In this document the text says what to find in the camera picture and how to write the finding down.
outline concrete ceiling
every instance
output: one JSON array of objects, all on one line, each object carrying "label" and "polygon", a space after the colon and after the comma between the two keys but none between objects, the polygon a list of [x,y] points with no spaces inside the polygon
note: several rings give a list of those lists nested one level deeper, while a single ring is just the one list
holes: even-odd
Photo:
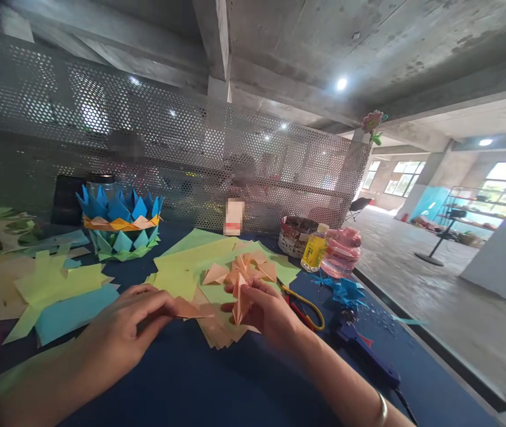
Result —
[{"label": "concrete ceiling", "polygon": [[380,109],[384,146],[506,133],[506,0],[1,1],[5,34],[325,132]]},{"label": "concrete ceiling", "polygon": [[411,123],[438,129],[454,139],[506,133],[506,99],[412,120]]}]

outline table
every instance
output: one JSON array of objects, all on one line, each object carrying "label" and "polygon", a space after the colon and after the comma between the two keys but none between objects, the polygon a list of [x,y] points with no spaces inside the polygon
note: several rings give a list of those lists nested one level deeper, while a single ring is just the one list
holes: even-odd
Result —
[{"label": "table", "polygon": [[[103,272],[115,277],[119,292],[142,283],[156,271],[153,258],[192,230],[161,224],[158,246],[145,257],[109,262]],[[280,252],[276,237],[245,235]],[[94,255],[81,258],[96,263]],[[291,289],[319,306],[327,325],[338,306],[331,291],[300,272]],[[366,290],[369,310],[360,311],[359,332],[373,350],[400,373],[401,392],[420,426],[497,426],[493,417]],[[15,321],[0,322],[9,330]],[[68,334],[42,350],[79,334]],[[329,341],[329,326],[321,333]],[[0,349],[0,373],[38,353],[32,332]],[[345,349],[339,351],[356,371],[405,413],[397,396],[362,369]],[[229,349],[210,349],[195,321],[173,321],[152,343],[140,364],[114,387],[79,409],[62,426],[185,425],[340,425],[311,383],[292,363],[269,350],[260,335],[247,333]]]}]

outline perforated panel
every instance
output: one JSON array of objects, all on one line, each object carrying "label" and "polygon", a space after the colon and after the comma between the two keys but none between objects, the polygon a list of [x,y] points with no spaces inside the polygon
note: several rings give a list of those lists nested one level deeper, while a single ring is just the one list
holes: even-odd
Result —
[{"label": "perforated panel", "polygon": [[0,35],[0,205],[49,211],[58,174],[116,174],[164,219],[221,230],[285,215],[341,225],[370,147]]}]

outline green origami base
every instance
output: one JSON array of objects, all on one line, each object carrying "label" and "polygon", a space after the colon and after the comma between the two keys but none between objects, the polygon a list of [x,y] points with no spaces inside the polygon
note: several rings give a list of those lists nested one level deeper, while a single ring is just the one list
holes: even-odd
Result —
[{"label": "green origami base", "polygon": [[141,258],[160,242],[158,226],[127,232],[89,230],[89,236],[99,261]]}]

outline silver bangle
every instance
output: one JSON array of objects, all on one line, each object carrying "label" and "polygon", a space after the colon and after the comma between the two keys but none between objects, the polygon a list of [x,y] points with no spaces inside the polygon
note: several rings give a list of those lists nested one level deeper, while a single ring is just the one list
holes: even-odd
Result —
[{"label": "silver bangle", "polygon": [[383,398],[382,394],[378,391],[377,395],[379,396],[379,399],[382,401],[382,417],[379,420],[379,427],[383,427],[385,425],[385,420],[387,419],[387,403],[385,402],[385,399]]}]

